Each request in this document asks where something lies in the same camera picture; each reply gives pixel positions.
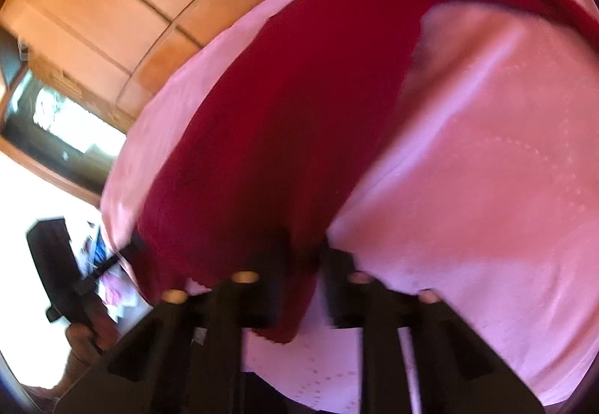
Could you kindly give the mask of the person's left hand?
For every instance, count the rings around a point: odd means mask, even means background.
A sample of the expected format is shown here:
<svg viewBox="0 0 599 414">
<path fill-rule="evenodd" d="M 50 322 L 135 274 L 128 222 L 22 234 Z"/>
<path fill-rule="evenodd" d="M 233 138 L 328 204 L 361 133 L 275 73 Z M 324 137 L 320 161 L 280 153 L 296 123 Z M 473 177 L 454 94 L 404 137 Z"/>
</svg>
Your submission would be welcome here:
<svg viewBox="0 0 599 414">
<path fill-rule="evenodd" d="M 99 298 L 93 298 L 85 306 L 85 312 L 89 323 L 71 323 L 66 330 L 66 338 L 77 359 L 86 365 L 93 365 L 117 344 L 119 332 Z"/>
</svg>

